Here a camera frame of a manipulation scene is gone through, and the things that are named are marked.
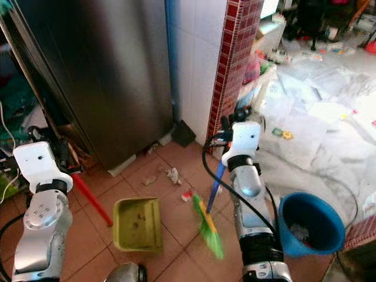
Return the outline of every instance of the blue broom handle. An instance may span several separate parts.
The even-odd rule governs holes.
[[[222,179],[223,173],[226,170],[226,167],[223,165],[221,161],[219,161],[218,168],[217,168],[217,177],[219,179]],[[209,202],[207,203],[206,207],[206,213],[209,214],[214,203],[214,199],[216,197],[217,191],[218,191],[219,183],[217,180],[214,181],[213,186],[211,187],[211,192],[210,192],[210,198]]]

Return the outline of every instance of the refrigerator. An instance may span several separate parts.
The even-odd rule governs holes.
[[[172,129],[164,0],[11,2],[1,26],[23,71],[105,169]]]

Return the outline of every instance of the robotic arm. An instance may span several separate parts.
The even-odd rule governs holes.
[[[12,282],[59,281],[72,224],[67,193],[73,180],[58,169],[47,142],[17,147],[14,157],[34,195],[23,218]]]
[[[266,187],[252,162],[260,137],[256,122],[232,126],[233,138],[222,163],[229,168],[232,188],[271,224],[265,202]],[[244,282],[292,282],[280,239],[239,197],[232,196],[234,221],[243,258]]]

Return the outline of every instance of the blue bucket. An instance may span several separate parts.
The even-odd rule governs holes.
[[[315,195],[297,192],[282,198],[278,218],[283,250],[291,257],[333,254],[344,245],[342,220],[327,202]],[[290,231],[294,223],[308,229],[309,246]]]

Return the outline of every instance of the green broom bristles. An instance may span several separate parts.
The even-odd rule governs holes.
[[[214,226],[212,217],[209,214],[206,214],[204,203],[198,195],[193,195],[193,205],[194,209],[200,215],[202,222],[200,226],[200,233],[204,237],[208,247],[216,255],[218,259],[223,259],[223,248],[221,239],[218,235],[217,229]]]

